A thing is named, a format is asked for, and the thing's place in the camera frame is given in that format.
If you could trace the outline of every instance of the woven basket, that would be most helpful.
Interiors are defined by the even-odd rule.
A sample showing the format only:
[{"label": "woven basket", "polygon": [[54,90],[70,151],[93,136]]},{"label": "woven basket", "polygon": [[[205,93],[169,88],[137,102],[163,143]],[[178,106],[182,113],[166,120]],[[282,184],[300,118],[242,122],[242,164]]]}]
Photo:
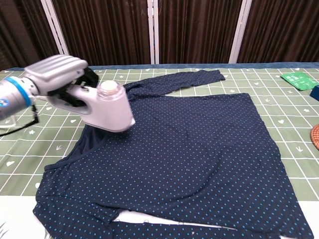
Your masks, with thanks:
[{"label": "woven basket", "polygon": [[319,149],[319,124],[314,126],[311,130],[311,140],[316,146],[316,148]]}]

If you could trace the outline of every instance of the shirt sleeve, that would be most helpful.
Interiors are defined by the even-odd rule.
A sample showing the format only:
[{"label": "shirt sleeve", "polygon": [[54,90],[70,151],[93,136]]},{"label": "shirt sleeve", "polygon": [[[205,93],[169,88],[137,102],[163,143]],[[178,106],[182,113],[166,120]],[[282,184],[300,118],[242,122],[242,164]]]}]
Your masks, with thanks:
[{"label": "shirt sleeve", "polygon": [[119,210],[62,196],[36,197],[34,215],[55,239],[103,239]]},{"label": "shirt sleeve", "polygon": [[129,99],[140,96],[158,96],[184,87],[200,86],[224,81],[218,71],[180,72],[149,78],[124,85]]}]

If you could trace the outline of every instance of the black cable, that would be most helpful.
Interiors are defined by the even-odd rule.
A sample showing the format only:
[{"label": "black cable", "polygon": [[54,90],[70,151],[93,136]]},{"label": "black cable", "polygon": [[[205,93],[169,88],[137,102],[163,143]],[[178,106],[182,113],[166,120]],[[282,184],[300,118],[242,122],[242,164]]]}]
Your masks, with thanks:
[{"label": "black cable", "polygon": [[37,109],[36,109],[35,105],[32,105],[32,114],[33,114],[33,121],[31,121],[30,123],[27,123],[23,127],[14,129],[14,130],[12,130],[10,132],[7,132],[7,133],[0,134],[0,137],[9,135],[9,134],[12,134],[12,133],[15,133],[15,132],[18,132],[18,131],[20,131],[20,130],[22,130],[24,128],[28,128],[28,127],[36,124],[36,123],[39,123],[38,112],[37,112]]}]

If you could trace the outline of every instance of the blue ring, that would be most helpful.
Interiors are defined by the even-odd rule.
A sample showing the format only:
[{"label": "blue ring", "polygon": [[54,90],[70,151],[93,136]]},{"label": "blue ring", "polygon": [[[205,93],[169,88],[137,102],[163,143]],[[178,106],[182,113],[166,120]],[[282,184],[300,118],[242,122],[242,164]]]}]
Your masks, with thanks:
[{"label": "blue ring", "polygon": [[18,84],[17,81],[15,81],[15,79],[8,77],[5,80],[9,81],[10,83],[12,83],[17,89],[18,91],[21,93],[21,95],[23,96],[24,100],[25,100],[25,105],[27,107],[29,107],[31,105],[31,100],[28,96],[28,94],[25,92],[24,88],[22,88],[21,85]]}]

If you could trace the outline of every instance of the blue box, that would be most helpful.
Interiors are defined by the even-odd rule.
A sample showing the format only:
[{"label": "blue box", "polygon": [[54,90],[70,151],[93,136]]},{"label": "blue box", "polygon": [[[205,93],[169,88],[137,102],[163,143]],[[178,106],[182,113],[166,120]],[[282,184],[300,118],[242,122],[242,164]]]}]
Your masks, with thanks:
[{"label": "blue box", "polygon": [[310,96],[319,101],[319,85],[313,88],[313,90],[310,93]]}]

